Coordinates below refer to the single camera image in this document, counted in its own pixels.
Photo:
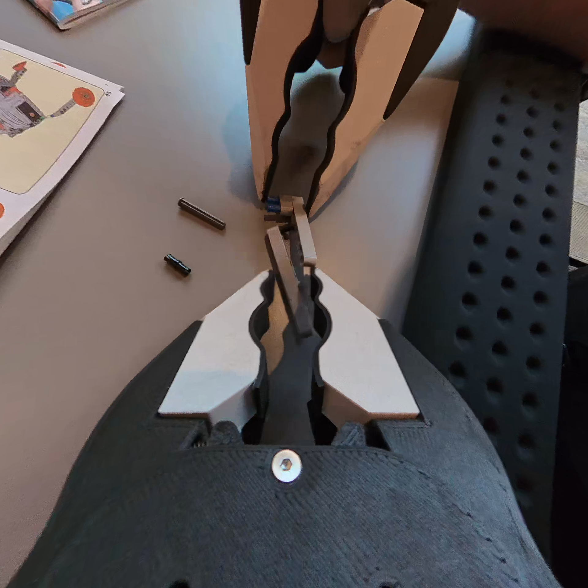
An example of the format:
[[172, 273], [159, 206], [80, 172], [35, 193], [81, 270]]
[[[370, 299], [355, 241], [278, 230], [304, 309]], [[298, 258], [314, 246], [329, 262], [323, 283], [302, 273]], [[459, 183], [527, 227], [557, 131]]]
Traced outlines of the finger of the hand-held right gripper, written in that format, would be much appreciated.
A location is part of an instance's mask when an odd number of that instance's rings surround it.
[[382, 126], [392, 92], [424, 15], [410, 1], [388, 1], [361, 15], [346, 46], [348, 86], [327, 131], [325, 156], [312, 180], [306, 213], [313, 218]]
[[293, 77], [309, 69], [321, 43], [321, 1], [246, 1], [247, 107], [254, 184], [262, 202], [291, 114]]

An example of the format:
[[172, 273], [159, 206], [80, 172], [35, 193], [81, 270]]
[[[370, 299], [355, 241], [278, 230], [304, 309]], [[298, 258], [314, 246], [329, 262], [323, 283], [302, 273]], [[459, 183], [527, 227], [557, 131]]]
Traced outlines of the long grey holed beam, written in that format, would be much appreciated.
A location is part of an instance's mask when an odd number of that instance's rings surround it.
[[283, 303], [298, 339], [313, 334], [314, 305], [311, 297], [311, 277], [295, 267], [278, 225], [266, 231], [266, 248], [276, 276]]

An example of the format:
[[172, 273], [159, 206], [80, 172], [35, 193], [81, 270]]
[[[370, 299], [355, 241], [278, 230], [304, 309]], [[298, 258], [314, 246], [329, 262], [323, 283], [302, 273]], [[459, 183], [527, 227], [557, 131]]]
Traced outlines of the grey desk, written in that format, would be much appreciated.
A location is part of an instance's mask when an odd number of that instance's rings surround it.
[[[319, 268], [401, 327], [474, 20], [458, 11], [418, 84], [312, 223]], [[26, 559], [107, 407], [192, 321], [269, 266], [254, 188], [238, 1], [136, 1], [59, 32], [1, 1], [1, 40], [125, 97], [1, 259], [1, 587]], [[342, 96], [295, 78], [275, 187], [304, 195]], [[180, 212], [181, 197], [226, 222]], [[169, 268], [172, 254], [189, 268]]]

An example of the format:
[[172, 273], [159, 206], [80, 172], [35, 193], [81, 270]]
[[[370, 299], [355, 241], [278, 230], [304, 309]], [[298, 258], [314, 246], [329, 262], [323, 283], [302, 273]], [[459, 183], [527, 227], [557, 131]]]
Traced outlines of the open instruction booklet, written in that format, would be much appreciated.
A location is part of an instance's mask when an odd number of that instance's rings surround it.
[[1, 41], [1, 254], [123, 97], [123, 86]]

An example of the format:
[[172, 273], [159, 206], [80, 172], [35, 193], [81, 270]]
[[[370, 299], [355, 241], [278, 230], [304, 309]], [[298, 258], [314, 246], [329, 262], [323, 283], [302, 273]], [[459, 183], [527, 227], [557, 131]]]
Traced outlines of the blue printed leaflet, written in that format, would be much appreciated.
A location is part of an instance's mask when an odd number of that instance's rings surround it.
[[127, 1], [28, 1], [59, 30], [67, 31], [100, 17]]

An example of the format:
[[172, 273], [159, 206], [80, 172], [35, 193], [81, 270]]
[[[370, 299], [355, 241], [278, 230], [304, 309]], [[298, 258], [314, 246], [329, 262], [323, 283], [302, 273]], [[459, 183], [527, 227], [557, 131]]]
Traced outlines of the black studded pad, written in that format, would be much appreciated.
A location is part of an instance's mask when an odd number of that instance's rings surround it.
[[403, 323], [483, 425], [544, 553], [581, 83], [561, 52], [476, 26]]

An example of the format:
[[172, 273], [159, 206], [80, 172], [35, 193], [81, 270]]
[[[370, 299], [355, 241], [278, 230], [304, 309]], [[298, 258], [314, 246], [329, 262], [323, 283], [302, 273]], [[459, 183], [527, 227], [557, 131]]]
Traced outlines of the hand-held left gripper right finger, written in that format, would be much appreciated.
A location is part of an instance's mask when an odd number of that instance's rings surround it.
[[314, 329], [309, 418], [315, 439], [347, 423], [420, 424], [420, 408], [379, 317], [324, 271], [312, 276]]

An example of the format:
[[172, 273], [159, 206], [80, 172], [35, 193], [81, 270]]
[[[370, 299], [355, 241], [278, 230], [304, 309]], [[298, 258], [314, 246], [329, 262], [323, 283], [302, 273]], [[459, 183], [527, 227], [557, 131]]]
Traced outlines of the thin dark axle rod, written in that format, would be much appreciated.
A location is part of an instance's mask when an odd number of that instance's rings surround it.
[[224, 221], [220, 220], [218, 217], [210, 214], [209, 212], [203, 210], [202, 208], [196, 206], [195, 204], [187, 201], [184, 198], [178, 200], [178, 207], [183, 212], [199, 219], [200, 221], [210, 225], [211, 227], [219, 231], [224, 231], [226, 229], [226, 223]]

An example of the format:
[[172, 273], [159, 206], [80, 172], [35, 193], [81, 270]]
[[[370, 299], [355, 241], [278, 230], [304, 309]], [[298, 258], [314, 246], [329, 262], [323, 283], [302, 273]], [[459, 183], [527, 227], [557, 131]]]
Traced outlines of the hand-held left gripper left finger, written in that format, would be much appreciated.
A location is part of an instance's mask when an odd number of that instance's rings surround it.
[[268, 405], [269, 329], [275, 274], [266, 270], [210, 311], [158, 408], [160, 417], [231, 422], [244, 443], [259, 443]]

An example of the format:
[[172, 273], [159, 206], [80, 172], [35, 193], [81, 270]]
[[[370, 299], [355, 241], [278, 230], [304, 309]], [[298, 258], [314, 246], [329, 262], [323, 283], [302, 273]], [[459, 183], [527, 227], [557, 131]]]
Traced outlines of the grey L-beam with blue pins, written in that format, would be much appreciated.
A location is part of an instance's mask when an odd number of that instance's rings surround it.
[[[318, 257], [313, 242], [311, 227], [305, 209], [305, 201], [301, 196], [269, 196], [265, 201], [265, 220], [273, 222], [281, 236], [290, 233], [298, 235], [300, 264], [304, 267], [316, 267]], [[277, 215], [293, 217], [296, 229], [282, 233], [275, 222]]]

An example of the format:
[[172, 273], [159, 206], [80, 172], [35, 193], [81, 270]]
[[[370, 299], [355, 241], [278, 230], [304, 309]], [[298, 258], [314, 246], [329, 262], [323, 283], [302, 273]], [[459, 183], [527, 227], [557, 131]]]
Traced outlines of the person's right forearm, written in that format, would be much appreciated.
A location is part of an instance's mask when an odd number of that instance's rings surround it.
[[460, 1], [459, 8], [486, 26], [561, 49], [587, 73], [587, 1]]

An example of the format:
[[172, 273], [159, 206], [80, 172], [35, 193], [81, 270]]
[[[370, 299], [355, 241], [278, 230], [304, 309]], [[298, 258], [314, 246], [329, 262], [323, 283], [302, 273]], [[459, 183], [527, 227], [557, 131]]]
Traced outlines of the person's black clothing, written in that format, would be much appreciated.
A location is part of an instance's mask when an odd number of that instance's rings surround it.
[[587, 267], [569, 273], [553, 478], [552, 550], [563, 587], [587, 587]]

